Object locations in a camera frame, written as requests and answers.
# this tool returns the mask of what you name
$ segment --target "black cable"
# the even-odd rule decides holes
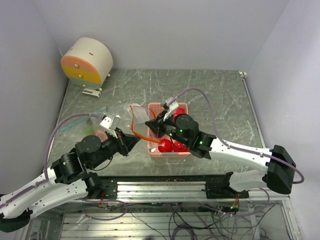
[[[103,170],[103,169],[106,169],[106,168],[110,165],[110,163],[111,163],[111,161],[112,161],[113,158],[114,158],[114,156],[112,156],[112,157],[110,158],[109,163],[108,163],[106,166],[104,166],[103,168],[100,168],[100,169],[92,169],[92,170],[93,170],[93,171],[101,171],[101,170]]]
[[[157,232],[158,234],[160,234],[165,240],[167,240],[166,237],[165,237],[161,232],[159,232],[157,229],[149,226],[145,221],[143,221],[143,220],[137,218],[136,216],[134,216],[132,212],[130,212],[130,213],[131,213],[132,217],[134,217],[135,219],[138,219],[140,222],[144,223],[147,227],[149,227],[150,229],[156,231],[156,232]]]
[[[94,204],[86,204],[85,207],[95,207],[95,208],[99,208],[99,209],[104,209],[103,206],[98,206],[98,205],[94,205]]]
[[[225,218],[221,218],[221,216],[219,216],[218,223],[219,223],[219,225],[220,225],[220,228],[223,229],[223,230],[225,230],[228,234],[232,234],[232,235],[233,235],[233,234],[236,234],[236,233],[238,232],[238,224],[237,224],[237,222],[234,223],[233,228],[232,228],[232,231],[229,231],[229,230],[228,230],[229,224],[228,224],[227,228],[225,228],[225,227],[223,226],[222,222],[223,222],[224,220],[226,220],[227,218],[228,218],[228,222],[229,222],[229,220],[230,220],[230,218],[231,218],[230,216],[229,216],[229,217],[225,217]]]
[[[217,226],[216,224],[216,219],[214,218],[214,213],[211,212],[211,217],[212,217],[212,221],[213,221],[213,224],[215,225],[218,233],[222,236],[222,237],[227,237],[226,235],[223,234],[223,232],[220,231],[219,227]]]
[[[170,137],[170,140],[171,140],[171,143],[173,146],[175,146],[177,149],[184,149],[186,146],[183,146],[183,147],[178,147],[174,144],[174,141],[172,141],[172,138]]]
[[[184,224],[186,224],[186,225],[188,225],[189,227],[187,227],[187,228],[189,228],[189,229],[196,229],[196,230],[204,230],[204,229],[214,229],[214,227],[211,227],[212,225],[213,225],[213,223],[212,224],[210,224],[210,225],[208,225],[208,227],[197,227],[197,226],[191,226],[190,224],[188,224],[183,218],[182,218],[182,216],[177,212],[177,211],[175,211],[174,212],[174,214],[173,214],[173,217],[172,217],[172,219],[173,219],[173,222],[175,223],[175,225],[177,226],[177,227],[180,227],[180,225],[176,222],[176,220],[175,220],[175,214],[177,214],[178,216],[179,216],[179,218],[184,222]]]
[[[238,218],[235,217],[234,218],[234,223],[233,223],[233,228],[232,228],[232,233],[231,233],[231,239],[232,239],[233,235],[237,234],[237,232],[238,232],[238,224],[236,225],[237,220],[238,220]]]
[[[246,231],[239,240],[241,240],[241,239],[242,239],[251,229],[253,229],[253,228],[255,228],[254,233],[253,233],[253,238],[254,238],[254,237],[255,237],[255,233],[256,233],[257,226],[260,224],[260,222],[261,222],[262,219],[265,217],[265,215],[266,215],[272,208],[274,208],[275,206],[276,206],[276,205],[271,206],[271,207],[262,215],[262,217],[261,217],[261,219],[258,221],[258,223],[257,223],[255,226],[250,227],[249,230]]]
[[[242,219],[244,219],[244,220],[246,220],[247,222],[249,222],[249,223],[251,223],[251,221],[249,220],[249,219],[246,219],[245,217],[241,217]],[[262,230],[262,231],[264,231],[264,237],[268,237],[267,236],[267,231],[264,229],[264,228],[262,228],[262,227],[260,227],[260,229]]]

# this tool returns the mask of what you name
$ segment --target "wire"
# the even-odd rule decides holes
[[[261,204],[257,204],[257,205],[255,205],[252,209],[255,209],[256,207],[258,207],[258,206],[265,206],[265,205],[261,205]]]
[[[196,215],[198,217],[198,219],[200,219],[200,221],[203,223],[205,228],[209,230],[209,232],[212,234],[212,236],[214,236],[215,235],[214,232],[210,229],[210,227],[206,224],[206,222],[196,212],[193,212],[193,214]]]
[[[213,224],[215,225],[218,233],[219,233],[222,237],[226,237],[226,235],[224,235],[223,232],[220,231],[219,227],[217,226],[216,219],[214,218],[214,213],[213,213],[213,212],[211,212],[211,217],[212,217]]]
[[[111,199],[111,200],[88,200],[88,199],[84,199],[84,198],[79,198],[79,199],[84,202],[91,203],[91,204],[120,203],[120,204],[123,204],[125,207],[125,210],[122,214],[120,214],[119,216],[116,216],[116,217],[112,217],[112,218],[99,218],[99,217],[90,216],[86,213],[86,208],[84,207],[83,214],[89,219],[98,220],[98,221],[111,221],[111,220],[116,220],[116,219],[121,218],[122,216],[124,216],[128,212],[128,205],[124,201],[120,201],[120,200],[116,200],[116,199]]]
[[[249,219],[246,219],[245,217],[241,217],[241,218],[244,219],[244,220],[246,220],[247,222],[251,223],[251,221],[250,221]],[[264,237],[267,237],[267,231],[266,231],[264,228],[262,228],[262,227],[260,227],[260,229],[261,229],[262,231],[264,231]]]
[[[130,205],[127,204],[126,206],[127,207],[131,207],[131,206],[134,206],[134,205],[139,205],[139,203],[133,203],[133,204],[130,204]],[[123,207],[126,207],[126,206],[123,205],[123,204],[121,206],[111,206],[109,210],[111,212],[113,212],[114,210],[117,210],[117,209],[120,209],[120,208],[123,208]]]
[[[42,231],[39,228],[34,229],[37,233],[37,240],[43,240]]]
[[[231,239],[232,239],[233,235],[234,235],[234,234],[237,234],[237,232],[238,232],[237,219],[238,219],[238,218],[234,218],[234,223],[233,223],[232,233],[231,233]]]
[[[15,194],[13,197],[11,197],[10,199],[8,199],[5,203],[0,205],[0,209],[4,208],[5,206],[7,206],[9,203],[11,203],[12,201],[14,201],[15,199],[23,196],[24,194],[30,192],[32,189],[37,188],[39,185],[47,183],[49,181],[49,176],[48,176],[48,160],[49,160],[49,152],[50,152],[50,147],[52,144],[52,141],[54,140],[54,137],[57,133],[57,131],[59,130],[59,128],[68,120],[75,118],[75,117],[81,117],[81,116],[89,116],[89,117],[94,117],[94,118],[101,118],[102,116],[99,114],[95,114],[95,113],[76,113],[73,114],[71,116],[66,117],[65,119],[63,119],[52,131],[52,134],[50,135],[50,138],[48,140],[48,143],[46,145],[46,149],[45,149],[45,157],[44,157],[44,161],[43,161],[43,173],[44,173],[44,180],[38,181],[36,182],[34,185],[28,186],[25,189],[21,190],[20,192],[18,192],[17,194]]]
[[[108,164],[106,165],[106,166],[104,166],[103,168],[100,168],[100,169],[92,169],[93,171],[101,171],[101,170],[103,170],[103,169],[106,169],[109,165],[110,165],[110,163],[111,163],[111,161],[112,161],[112,159],[114,158],[114,156],[112,156],[111,158],[110,158],[110,161],[108,162]]]
[[[204,96],[206,102],[208,103],[209,110],[211,112],[212,126],[213,126],[213,129],[214,129],[215,135],[220,140],[220,142],[223,143],[226,147],[231,148],[231,149],[235,149],[235,150],[238,150],[238,151],[242,151],[242,152],[245,152],[245,153],[255,154],[255,155],[259,155],[259,156],[263,156],[263,157],[267,157],[267,158],[276,160],[276,161],[286,165],[287,167],[291,168],[297,174],[300,175],[301,179],[299,181],[294,181],[293,182],[294,184],[302,184],[305,181],[305,177],[304,177],[304,175],[302,174],[301,171],[299,171],[296,167],[292,166],[291,164],[287,163],[286,161],[284,161],[284,160],[282,160],[282,159],[280,159],[278,157],[275,157],[275,156],[272,156],[272,155],[269,155],[269,154],[266,154],[266,153],[260,153],[260,152],[257,152],[257,151],[253,151],[253,150],[249,150],[249,149],[245,149],[245,148],[241,148],[241,147],[232,146],[232,145],[227,144],[223,140],[223,138],[221,137],[221,135],[218,132],[218,128],[217,128],[216,121],[215,121],[216,117],[215,117],[215,113],[214,113],[213,107],[212,107],[207,95],[201,89],[198,89],[198,88],[195,88],[195,87],[187,88],[187,89],[183,90],[182,92],[180,92],[178,94],[178,96],[174,97],[167,105],[170,106],[174,101],[177,100],[177,98],[181,97],[183,94],[185,94],[186,92],[188,92],[190,90],[196,90],[196,91],[200,92]]]
[[[263,208],[261,208],[261,209],[259,209],[257,211],[251,212],[251,213],[240,214],[240,215],[239,214],[231,214],[231,213],[228,213],[228,212],[223,212],[220,209],[216,209],[216,208],[213,208],[213,207],[205,205],[205,204],[201,204],[201,206],[203,206],[204,208],[216,211],[218,213],[221,213],[221,214],[223,214],[225,216],[230,216],[230,217],[239,217],[239,218],[243,217],[244,218],[244,217],[249,217],[249,216],[252,216],[252,215],[256,215],[258,213],[261,213],[263,210],[265,210],[268,207],[269,203],[270,203],[270,195],[269,195],[269,193],[263,188],[259,188],[259,189],[264,191],[265,194],[266,194],[266,197],[267,197],[266,204],[264,205]]]
[[[173,216],[172,216],[172,218],[173,218],[173,222],[175,223],[175,225],[177,226],[177,227],[179,227],[180,225],[176,222],[176,220],[175,220],[175,214],[177,214],[178,216],[179,216],[179,218],[184,222],[184,224],[186,224],[186,225],[188,225],[189,227],[188,228],[190,228],[190,229],[196,229],[196,230],[204,230],[204,229],[207,229],[207,227],[197,227],[197,226],[191,226],[190,224],[188,224],[183,218],[182,218],[182,216],[176,211],[174,214],[173,214]]]
[[[183,146],[183,147],[178,147],[178,146],[176,146],[175,143],[174,143],[174,141],[172,141],[172,138],[171,138],[171,137],[170,137],[170,140],[171,140],[172,145],[175,146],[177,149],[184,149],[184,148],[185,148],[185,146]]]
[[[227,228],[225,228],[224,226],[223,226],[223,224],[222,224],[222,222],[226,219],[226,218],[222,218],[221,219],[221,216],[219,216],[219,219],[218,219],[218,223],[219,223],[219,225],[220,225],[220,228],[221,229],[223,229],[223,230],[225,230],[228,234],[236,234],[237,232],[238,232],[238,224],[237,223],[235,223],[235,225],[236,225],[236,230],[235,230],[235,232],[234,232],[234,228],[235,228],[235,225],[233,226],[233,229],[232,229],[232,231],[229,231],[228,230],[228,228],[229,228],[229,220],[230,220],[230,216],[229,217],[227,217],[228,218],[228,220],[227,220]]]
[[[240,240],[241,240],[251,229],[253,229],[253,228],[255,228],[254,233],[253,233],[253,237],[254,237],[254,236],[255,236],[255,233],[256,233],[256,230],[257,230],[257,226],[260,224],[260,222],[262,221],[262,219],[264,219],[265,215],[266,215],[271,209],[273,209],[275,206],[276,206],[276,205],[272,205],[272,206],[262,215],[262,217],[261,217],[261,219],[258,221],[258,223],[257,223],[255,226],[250,227],[249,230],[246,231],[246,232],[242,235],[242,237],[240,238]]]
[[[131,213],[132,217],[134,217],[135,219],[138,219],[140,222],[144,223],[147,227],[149,227],[150,229],[156,231],[156,232],[159,233],[165,240],[167,240],[166,237],[165,237],[161,232],[159,232],[157,229],[151,227],[151,226],[148,225],[145,221],[143,221],[143,220],[137,218],[136,216],[134,216],[132,212],[130,212],[130,213]]]
[[[177,235],[177,233],[181,230],[186,230],[189,235],[190,235],[190,240],[198,240],[197,235],[195,234],[195,232],[192,230],[192,228],[188,228],[189,225],[184,225],[182,224],[181,226],[177,226],[175,227],[175,229],[172,232],[172,238],[171,240],[175,240],[175,237]]]
[[[171,219],[173,218],[173,216],[175,215],[175,212],[181,207],[181,205],[178,205],[177,208],[172,212],[170,218],[169,218],[169,224],[168,224],[168,234],[170,237],[170,240],[174,240],[174,238],[171,237],[171,233],[170,233],[170,224],[171,224]]]

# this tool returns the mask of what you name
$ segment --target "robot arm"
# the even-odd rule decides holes
[[[165,104],[164,111],[155,119],[145,124],[161,138],[168,135],[189,148],[189,152],[198,158],[220,159],[240,163],[254,169],[247,172],[228,172],[225,175],[225,187],[235,192],[247,189],[268,187],[280,194],[290,194],[294,180],[294,170],[268,156],[277,157],[296,167],[296,164],[279,145],[273,149],[255,148],[228,141],[222,142],[213,134],[199,130],[199,124],[188,114],[180,114],[173,119],[173,112],[178,108],[174,101],[170,106]]]
[[[139,137],[125,134],[116,127],[116,119],[105,117],[101,126],[108,139],[101,142],[89,135],[69,153],[61,156],[47,169],[48,181],[42,173],[20,189],[0,196],[0,231],[12,232],[24,227],[49,209],[79,198],[95,198],[103,189],[94,169],[114,154],[128,156]]]

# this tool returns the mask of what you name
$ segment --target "gray marble surface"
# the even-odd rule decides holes
[[[61,119],[75,113],[93,112],[107,106],[111,114],[124,117],[124,108],[137,103],[147,107],[150,102],[164,102],[185,88],[196,87],[205,91],[214,107],[215,122],[223,138],[238,144],[262,147],[254,115],[249,104],[245,86],[238,71],[215,70],[152,70],[113,69],[102,88],[100,99],[81,94],[82,88],[70,84]],[[188,104],[189,114],[199,123],[200,130],[214,134],[211,113],[199,92],[189,91],[178,102]],[[86,136],[80,123],[55,137],[49,163],[72,149],[76,142]],[[244,172],[248,167],[219,159],[150,158],[147,142],[141,140],[128,157],[115,155],[112,163],[99,175],[204,175]]]

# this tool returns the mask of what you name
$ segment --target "red fruit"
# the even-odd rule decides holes
[[[184,146],[181,142],[178,142],[178,141],[174,141],[172,148],[173,148],[174,152],[182,153],[182,152],[188,152],[189,151],[188,147]]]
[[[180,115],[180,114],[185,114],[186,111],[181,108],[181,107],[178,107],[175,112],[173,113],[173,120],[175,120],[176,116]]]
[[[158,150],[161,153],[170,153],[172,151],[173,145],[169,139],[162,139],[162,144],[159,144]]]

